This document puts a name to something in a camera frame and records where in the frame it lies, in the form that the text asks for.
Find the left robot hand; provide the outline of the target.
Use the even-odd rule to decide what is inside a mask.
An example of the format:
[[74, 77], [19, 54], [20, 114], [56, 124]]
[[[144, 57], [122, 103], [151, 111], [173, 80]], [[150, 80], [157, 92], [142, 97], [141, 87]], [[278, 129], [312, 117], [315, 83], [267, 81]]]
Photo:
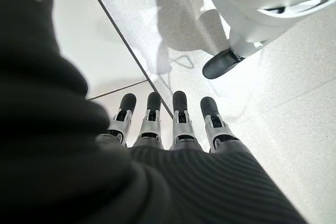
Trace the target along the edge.
[[246, 146], [131, 148], [60, 55], [53, 0], [1, 0], [1, 223], [304, 223]]

